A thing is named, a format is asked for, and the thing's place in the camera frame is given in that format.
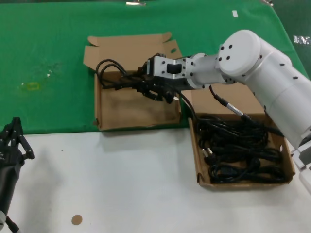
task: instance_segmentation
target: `stain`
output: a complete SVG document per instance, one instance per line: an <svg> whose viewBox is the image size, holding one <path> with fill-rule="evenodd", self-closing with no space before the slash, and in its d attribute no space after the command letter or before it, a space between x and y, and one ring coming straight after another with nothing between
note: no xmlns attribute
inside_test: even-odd
<svg viewBox="0 0 311 233"><path fill-rule="evenodd" d="M73 225L77 226L80 225L82 222L82 216L81 215L75 215L72 217L71 222L73 223Z"/></svg>
<svg viewBox="0 0 311 233"><path fill-rule="evenodd" d="M28 91L37 91L40 89L40 84L38 82L30 82L26 84Z"/></svg>

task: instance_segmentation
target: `white robotic arm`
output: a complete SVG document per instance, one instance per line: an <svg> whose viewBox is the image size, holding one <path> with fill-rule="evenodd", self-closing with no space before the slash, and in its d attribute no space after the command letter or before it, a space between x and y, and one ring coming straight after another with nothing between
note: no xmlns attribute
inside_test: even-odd
<svg viewBox="0 0 311 233"><path fill-rule="evenodd" d="M172 60L156 56L147 74L180 82L179 89L202 89L213 83L240 82L249 87L266 113L297 149L302 169L311 152L311 82L290 59L249 30L231 35L213 56L204 53Z"/></svg>

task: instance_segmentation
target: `cable connector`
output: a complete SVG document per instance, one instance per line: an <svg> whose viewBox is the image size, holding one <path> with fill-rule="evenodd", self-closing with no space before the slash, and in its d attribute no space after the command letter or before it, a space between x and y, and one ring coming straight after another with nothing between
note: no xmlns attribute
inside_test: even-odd
<svg viewBox="0 0 311 233"><path fill-rule="evenodd" d="M202 153L204 154L204 162L208 165L213 165L217 162L216 155L212 152L210 148L207 150L202 149Z"/></svg>

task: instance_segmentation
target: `cardboard box flap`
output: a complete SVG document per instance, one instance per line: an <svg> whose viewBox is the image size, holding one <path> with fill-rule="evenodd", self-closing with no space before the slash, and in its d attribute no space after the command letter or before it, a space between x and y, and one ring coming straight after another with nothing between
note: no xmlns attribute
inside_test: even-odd
<svg viewBox="0 0 311 233"><path fill-rule="evenodd" d="M163 47L167 58L176 59L181 57L181 52L176 40L171 40L164 43Z"/></svg>
<svg viewBox="0 0 311 233"><path fill-rule="evenodd" d="M158 44L134 44L127 46L124 44L117 46L86 46L83 63L95 70L97 64L104 59L113 59L120 63L127 71L136 71L148 58L156 53L167 54L169 58L181 57L176 40ZM107 71L117 71L109 67Z"/></svg>
<svg viewBox="0 0 311 233"><path fill-rule="evenodd" d="M221 98L229 101L236 108L246 114L264 114L264 108L257 101L249 88L241 83L224 85L213 84L213 90ZM202 90L183 91L186 98L192 103L198 114L231 114L232 112L223 107L214 99L208 87Z"/></svg>
<svg viewBox="0 0 311 233"><path fill-rule="evenodd" d="M86 46L84 49L83 64L92 70L96 70L96 66L100 61L99 47Z"/></svg>
<svg viewBox="0 0 311 233"><path fill-rule="evenodd" d="M89 43L94 46L102 45L127 45L134 44L161 44L167 42L172 37L171 32L163 34L147 34L147 35L125 35L125 36L89 36Z"/></svg>

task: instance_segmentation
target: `white table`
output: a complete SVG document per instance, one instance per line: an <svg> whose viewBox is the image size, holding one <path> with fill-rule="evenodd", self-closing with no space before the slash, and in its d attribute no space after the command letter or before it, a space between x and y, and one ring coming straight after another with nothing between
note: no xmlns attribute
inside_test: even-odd
<svg viewBox="0 0 311 233"><path fill-rule="evenodd" d="M311 232L311 195L297 174L268 190L200 187L188 129L26 138L35 159L9 210L23 233Z"/></svg>

